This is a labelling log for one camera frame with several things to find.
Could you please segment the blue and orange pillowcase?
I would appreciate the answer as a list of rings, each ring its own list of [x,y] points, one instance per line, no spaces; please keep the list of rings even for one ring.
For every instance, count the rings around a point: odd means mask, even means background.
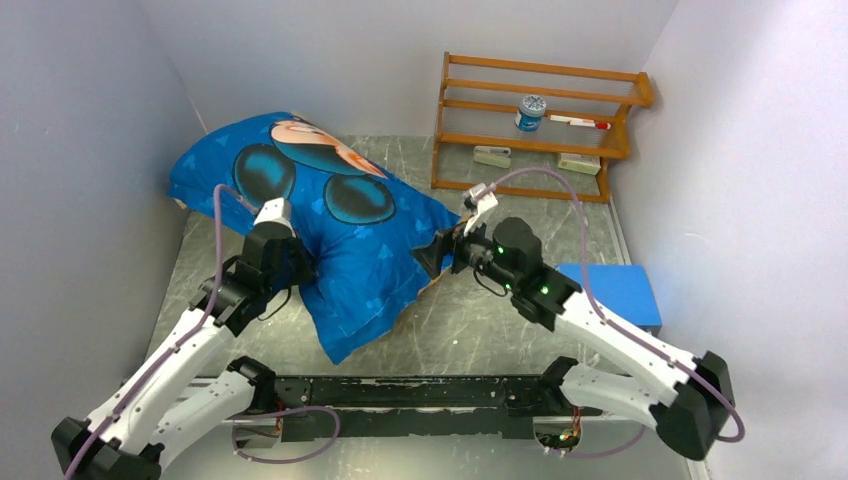
[[[213,131],[175,163],[169,195],[248,233],[251,207],[283,198],[316,262],[300,295],[329,360],[388,333],[431,279],[413,250],[458,216],[290,112],[253,116]]]

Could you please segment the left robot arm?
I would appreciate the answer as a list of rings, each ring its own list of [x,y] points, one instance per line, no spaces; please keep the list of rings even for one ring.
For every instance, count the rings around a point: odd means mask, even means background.
[[[63,419],[51,442],[68,479],[158,479],[222,421],[279,409],[276,374],[243,356],[191,397],[200,370],[262,315],[282,290],[311,279],[312,259],[284,219],[259,220],[222,282],[207,280],[167,342],[85,419]]]

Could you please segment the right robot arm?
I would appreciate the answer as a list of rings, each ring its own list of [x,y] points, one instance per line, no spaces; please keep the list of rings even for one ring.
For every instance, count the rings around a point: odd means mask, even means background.
[[[722,431],[729,420],[738,420],[724,358],[670,345],[592,298],[586,285],[544,262],[542,243],[525,221],[509,217],[492,235],[462,225],[439,230],[411,254],[431,277],[450,258],[452,272],[469,268],[492,280],[527,321],[587,345],[619,368],[612,374],[580,362],[551,366],[539,389],[548,412],[575,406],[626,417],[694,461],[726,439]]]

